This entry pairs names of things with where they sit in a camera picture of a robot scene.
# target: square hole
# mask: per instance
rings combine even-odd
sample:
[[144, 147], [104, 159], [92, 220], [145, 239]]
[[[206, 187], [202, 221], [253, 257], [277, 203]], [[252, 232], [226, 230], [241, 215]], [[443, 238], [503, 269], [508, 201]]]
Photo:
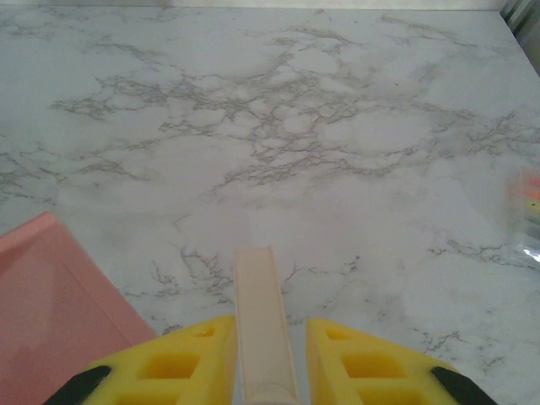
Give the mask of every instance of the square hole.
[[338, 331], [336, 329], [328, 329], [327, 336], [330, 340], [350, 340], [351, 335], [345, 332]]
[[190, 378], [198, 361], [199, 357], [195, 354], [157, 354], [139, 371], [138, 378], [141, 380]]
[[176, 405], [178, 396], [162, 394], [121, 394], [114, 405]]
[[195, 333], [195, 336], [198, 338], [209, 338], [213, 336], [216, 333], [215, 327], [207, 327], [206, 329], [202, 329], [201, 331]]
[[346, 354], [343, 365], [351, 378], [403, 378], [405, 372], [399, 363], [386, 354]]
[[359, 391], [364, 405], [429, 405], [418, 391], [403, 389], [363, 389]]

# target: clear plastic container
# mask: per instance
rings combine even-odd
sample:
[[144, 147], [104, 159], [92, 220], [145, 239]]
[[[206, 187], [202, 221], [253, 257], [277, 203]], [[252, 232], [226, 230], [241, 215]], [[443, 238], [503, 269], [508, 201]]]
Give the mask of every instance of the clear plastic container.
[[510, 258], [540, 268], [540, 171], [520, 169], [508, 193]]

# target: marble countertop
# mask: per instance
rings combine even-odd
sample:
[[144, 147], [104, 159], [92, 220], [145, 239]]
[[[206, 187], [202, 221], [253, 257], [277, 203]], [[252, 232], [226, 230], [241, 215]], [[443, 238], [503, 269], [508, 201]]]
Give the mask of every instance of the marble countertop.
[[56, 6], [354, 8], [501, 10], [508, 0], [0, 0], [0, 4]]
[[496, 12], [5, 6], [0, 55], [1, 232], [52, 211], [159, 333], [272, 245], [306, 403], [313, 316], [540, 403], [502, 197], [540, 79]]

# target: beige plastic strip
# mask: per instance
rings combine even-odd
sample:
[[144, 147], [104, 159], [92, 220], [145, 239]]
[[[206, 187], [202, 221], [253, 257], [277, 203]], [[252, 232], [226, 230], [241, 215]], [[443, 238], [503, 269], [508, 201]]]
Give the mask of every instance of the beige plastic strip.
[[300, 405], [270, 247], [236, 252], [236, 320], [245, 405]]

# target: gray marble veining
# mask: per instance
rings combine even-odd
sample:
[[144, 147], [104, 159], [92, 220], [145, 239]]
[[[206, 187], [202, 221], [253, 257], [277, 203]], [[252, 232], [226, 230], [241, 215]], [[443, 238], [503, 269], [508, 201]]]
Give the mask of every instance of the gray marble veining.
[[0, 55], [0, 231], [52, 211], [158, 332], [272, 244], [305, 399], [325, 316], [538, 404], [540, 79], [496, 12], [1, 7]]

